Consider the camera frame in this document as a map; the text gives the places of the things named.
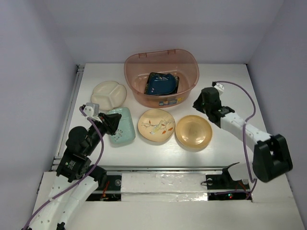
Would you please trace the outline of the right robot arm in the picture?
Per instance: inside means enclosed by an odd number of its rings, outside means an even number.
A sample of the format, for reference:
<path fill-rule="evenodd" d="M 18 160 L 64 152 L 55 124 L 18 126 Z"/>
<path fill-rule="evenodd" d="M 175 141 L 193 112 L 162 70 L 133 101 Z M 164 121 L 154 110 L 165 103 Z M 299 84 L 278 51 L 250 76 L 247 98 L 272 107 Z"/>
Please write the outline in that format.
<path fill-rule="evenodd" d="M 244 149 L 253 151 L 247 168 L 252 178 L 267 183 L 293 169 L 287 141 L 284 136 L 271 135 L 243 120 L 232 108 L 223 106 L 221 91 L 216 87 L 202 89 L 193 108 L 207 115 L 210 122 L 242 141 Z"/>

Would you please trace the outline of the orange round bear plate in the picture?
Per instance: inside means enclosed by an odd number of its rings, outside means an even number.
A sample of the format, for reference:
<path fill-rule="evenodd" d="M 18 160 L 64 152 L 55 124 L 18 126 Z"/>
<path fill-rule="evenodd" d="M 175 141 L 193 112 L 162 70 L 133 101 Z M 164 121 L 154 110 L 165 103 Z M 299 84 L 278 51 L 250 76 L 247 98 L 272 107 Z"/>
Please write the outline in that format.
<path fill-rule="evenodd" d="M 176 124 L 175 135 L 181 145 L 188 149 L 202 150 L 213 137 L 213 129 L 209 122 L 198 115 L 182 117 Z"/>

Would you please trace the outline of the beige bird-painted plate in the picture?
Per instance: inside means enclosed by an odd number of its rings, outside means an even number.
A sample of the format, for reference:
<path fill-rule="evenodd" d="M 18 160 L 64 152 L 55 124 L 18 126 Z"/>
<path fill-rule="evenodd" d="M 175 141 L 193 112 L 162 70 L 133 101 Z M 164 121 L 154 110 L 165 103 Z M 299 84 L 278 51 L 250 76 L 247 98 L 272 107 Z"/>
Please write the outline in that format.
<path fill-rule="evenodd" d="M 167 141 L 175 131 L 174 117 L 162 109 L 150 109 L 144 112 L 138 121 L 138 131 L 147 140 Z"/>

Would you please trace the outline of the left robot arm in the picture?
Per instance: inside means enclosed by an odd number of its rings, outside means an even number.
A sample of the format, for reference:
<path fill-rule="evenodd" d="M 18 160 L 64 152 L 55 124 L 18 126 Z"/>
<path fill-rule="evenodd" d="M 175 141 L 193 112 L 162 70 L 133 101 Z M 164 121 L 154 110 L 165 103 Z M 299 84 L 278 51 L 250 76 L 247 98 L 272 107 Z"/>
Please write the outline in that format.
<path fill-rule="evenodd" d="M 68 135 L 66 150 L 56 169 L 48 200 L 25 224 L 25 230 L 69 230 L 77 212 L 89 195 L 106 185 L 106 170 L 91 163 L 89 156 L 105 134 L 114 135 L 120 114 L 86 116 L 91 126 L 74 127 Z"/>

